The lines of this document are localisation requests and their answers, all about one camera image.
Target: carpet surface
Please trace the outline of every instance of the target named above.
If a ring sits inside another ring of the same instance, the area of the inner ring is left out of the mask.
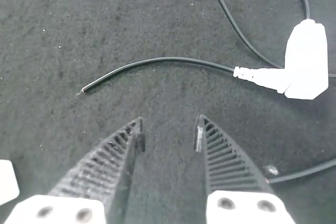
[[[325,25],[336,72],[336,0],[309,0]],[[300,0],[226,0],[245,35],[278,63],[304,17]],[[205,223],[195,119],[205,114],[260,169],[295,172],[336,157],[336,82],[313,101],[289,100],[230,74],[183,63],[102,74],[140,59],[194,57],[266,67],[235,34],[217,0],[0,0],[0,158],[21,190],[0,206],[45,194],[120,126],[144,117],[146,153],[135,167],[126,223]],[[335,223],[336,169],[275,186],[299,224]]]

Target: white connector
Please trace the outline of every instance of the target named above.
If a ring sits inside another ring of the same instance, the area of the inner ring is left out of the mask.
[[[284,69],[236,67],[233,76],[275,89],[288,98],[316,98],[329,85],[324,26],[306,19],[294,27],[287,42]]]

